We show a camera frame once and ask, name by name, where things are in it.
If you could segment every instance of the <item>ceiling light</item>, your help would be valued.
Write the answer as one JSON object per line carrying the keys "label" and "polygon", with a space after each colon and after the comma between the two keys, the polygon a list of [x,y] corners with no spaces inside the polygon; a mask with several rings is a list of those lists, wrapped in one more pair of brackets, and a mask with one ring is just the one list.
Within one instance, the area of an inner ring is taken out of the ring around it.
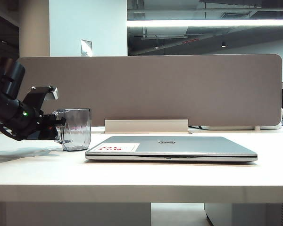
{"label": "ceiling light", "polygon": [[283,19],[244,20],[128,20],[127,27],[283,26]]}

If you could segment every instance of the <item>white label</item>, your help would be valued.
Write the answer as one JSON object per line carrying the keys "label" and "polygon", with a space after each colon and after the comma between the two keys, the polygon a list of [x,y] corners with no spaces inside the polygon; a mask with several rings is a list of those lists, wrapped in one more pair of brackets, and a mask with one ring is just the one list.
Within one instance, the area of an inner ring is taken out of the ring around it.
{"label": "white label", "polygon": [[103,143],[91,152],[135,152],[140,143]]}

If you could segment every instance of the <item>gray fabric panel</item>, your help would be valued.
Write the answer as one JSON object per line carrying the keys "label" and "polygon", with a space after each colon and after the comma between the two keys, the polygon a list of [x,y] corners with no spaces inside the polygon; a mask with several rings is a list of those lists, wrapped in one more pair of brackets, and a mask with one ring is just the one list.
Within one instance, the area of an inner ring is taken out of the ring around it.
{"label": "gray fabric panel", "polygon": [[282,60],[274,54],[21,58],[19,99],[57,86],[59,108],[105,119],[189,119],[189,125],[272,126],[281,118]]}

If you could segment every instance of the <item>silver laptop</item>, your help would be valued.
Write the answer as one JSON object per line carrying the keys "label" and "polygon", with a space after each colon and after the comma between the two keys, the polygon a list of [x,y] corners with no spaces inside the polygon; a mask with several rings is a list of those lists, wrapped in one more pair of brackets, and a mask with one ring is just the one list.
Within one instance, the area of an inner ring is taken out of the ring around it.
{"label": "silver laptop", "polygon": [[88,150],[86,158],[105,161],[249,162],[255,152],[224,137],[113,136]]}

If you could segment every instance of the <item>glass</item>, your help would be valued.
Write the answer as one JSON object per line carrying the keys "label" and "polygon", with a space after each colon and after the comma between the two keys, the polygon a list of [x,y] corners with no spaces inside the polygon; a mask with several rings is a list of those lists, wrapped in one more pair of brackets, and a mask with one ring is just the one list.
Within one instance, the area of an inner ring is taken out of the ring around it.
{"label": "glass", "polygon": [[63,151],[86,150],[91,140],[91,110],[90,109],[61,109],[53,114],[57,120],[66,118],[65,126],[57,127],[59,142]]}

